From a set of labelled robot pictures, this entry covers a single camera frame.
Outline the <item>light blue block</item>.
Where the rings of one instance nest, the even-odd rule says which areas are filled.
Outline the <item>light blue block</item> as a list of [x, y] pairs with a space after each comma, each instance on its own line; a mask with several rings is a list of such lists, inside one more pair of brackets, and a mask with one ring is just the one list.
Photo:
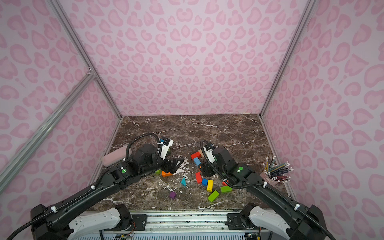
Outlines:
[[197, 167], [201, 164], [201, 161], [199, 160], [199, 158], [193, 158], [193, 161]]

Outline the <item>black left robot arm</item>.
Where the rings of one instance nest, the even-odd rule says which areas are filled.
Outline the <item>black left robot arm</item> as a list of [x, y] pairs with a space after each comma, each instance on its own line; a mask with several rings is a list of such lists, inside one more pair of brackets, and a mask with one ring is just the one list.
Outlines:
[[72, 223], [80, 214], [101, 200], [116, 194], [158, 170], [174, 174], [184, 158], [168, 155], [173, 140], [146, 133], [127, 144], [122, 163], [111, 166], [94, 183], [78, 193], [48, 207], [38, 205], [31, 211], [31, 220], [8, 236], [14, 239], [28, 227], [35, 240], [68, 240], [75, 236]]

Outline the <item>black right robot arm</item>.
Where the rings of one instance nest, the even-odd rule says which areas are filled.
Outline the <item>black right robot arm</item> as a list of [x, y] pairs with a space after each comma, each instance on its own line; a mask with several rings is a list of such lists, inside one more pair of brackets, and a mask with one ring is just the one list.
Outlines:
[[218, 175], [233, 190], [247, 190], [274, 211], [266, 213], [254, 204], [247, 204], [241, 211], [246, 228], [261, 227], [286, 240], [334, 239], [318, 207], [307, 207], [283, 195], [251, 167], [237, 163], [222, 146], [214, 146], [203, 140], [201, 149], [211, 172]]

